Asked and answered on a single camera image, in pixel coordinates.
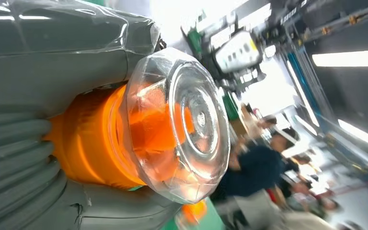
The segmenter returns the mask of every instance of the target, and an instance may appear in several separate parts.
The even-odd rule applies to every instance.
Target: orange vacuum part
[[[124,133],[120,122],[128,121],[121,118],[119,107],[125,89],[126,86],[123,86],[117,90],[95,90],[79,95],[65,113],[51,119],[53,129],[45,139],[54,142],[54,155],[69,178],[82,183],[119,188],[145,185],[139,177],[137,159],[132,158],[134,154],[151,163],[154,173],[147,176],[153,180],[163,181],[173,176],[178,167],[178,160],[173,153],[177,142],[168,104],[163,102],[158,103],[156,108],[131,111],[130,134]],[[161,99],[156,97],[147,100]],[[184,119],[175,119],[176,123],[182,120],[187,130],[193,132],[188,109],[184,110]],[[182,143],[185,141],[183,124],[181,122],[175,126],[178,127],[179,143]],[[133,154],[124,148],[122,143],[126,142],[132,144]]]
[[[197,224],[207,213],[207,204],[205,200],[193,205],[183,205],[181,211],[190,224]]]

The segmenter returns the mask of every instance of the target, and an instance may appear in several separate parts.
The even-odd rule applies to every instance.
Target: ribbed hose
[[[24,229],[64,191],[53,144],[41,141],[50,127],[32,114],[0,114],[0,230]]]

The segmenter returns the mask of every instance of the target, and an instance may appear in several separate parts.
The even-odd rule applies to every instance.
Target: worker
[[[327,197],[313,196],[303,182],[296,183],[292,190],[293,195],[287,199],[287,204],[294,211],[310,212],[323,219],[327,216],[327,212],[341,210],[336,201]]]
[[[247,136],[246,139],[257,139],[259,138],[265,129],[271,128],[277,124],[276,116],[268,115],[262,119],[258,119],[254,115],[250,105],[241,105],[242,119],[246,126]]]
[[[294,129],[286,128],[272,135],[271,148],[255,146],[240,154],[241,145],[246,142],[246,139],[240,138],[231,150],[228,170],[211,195],[211,199],[218,202],[229,196],[247,197],[261,189],[273,187],[279,181],[285,167],[281,152],[294,146],[293,142],[280,133],[285,133],[295,140],[299,139]]]

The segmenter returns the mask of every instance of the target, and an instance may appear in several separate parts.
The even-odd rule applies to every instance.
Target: transparent dust bin
[[[119,145],[145,184],[182,204],[215,190],[228,166],[229,127],[218,89],[195,58],[173,48],[143,58],[118,111]]]

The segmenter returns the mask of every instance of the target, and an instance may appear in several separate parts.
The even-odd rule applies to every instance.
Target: vacuum cleaner
[[[226,171],[222,98],[145,17],[0,1],[0,230],[154,230]]]

